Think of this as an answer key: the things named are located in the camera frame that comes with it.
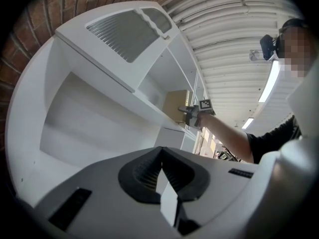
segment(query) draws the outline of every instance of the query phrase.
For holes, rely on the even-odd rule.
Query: fluorescent light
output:
[[[280,71],[279,61],[273,60],[267,84],[266,84],[264,91],[263,91],[258,102],[263,103],[267,100],[270,92],[272,91],[272,89],[276,83],[276,80],[277,80],[278,75],[279,75],[279,71]]]
[[[250,123],[253,122],[253,120],[254,118],[248,118],[242,129],[246,129],[250,125]]]

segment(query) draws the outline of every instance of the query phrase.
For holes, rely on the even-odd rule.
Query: red brick wall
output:
[[[0,58],[0,151],[8,104],[25,66],[53,34],[71,18],[99,6],[133,0],[33,0],[21,14],[3,47]],[[156,1],[159,4],[166,0]]]

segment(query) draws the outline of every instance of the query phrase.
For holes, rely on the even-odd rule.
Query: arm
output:
[[[234,155],[246,162],[254,162],[246,133],[230,127],[217,117],[207,113],[199,113],[198,118],[200,126],[208,128]]]

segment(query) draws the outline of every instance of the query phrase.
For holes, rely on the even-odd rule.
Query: black t-shirt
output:
[[[247,136],[253,153],[254,163],[258,164],[265,153],[279,150],[286,142],[299,138],[300,135],[301,132],[295,116],[292,116],[278,128],[263,136],[256,137],[248,133]]]

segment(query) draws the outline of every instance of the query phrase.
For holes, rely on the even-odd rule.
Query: white ceiling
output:
[[[286,97],[298,81],[287,73],[258,103],[271,68],[259,41],[299,16],[290,0],[173,0],[165,8],[193,48],[218,117],[239,128],[254,117],[246,131],[260,135],[291,115]],[[257,61],[249,59],[250,50],[259,51]]]

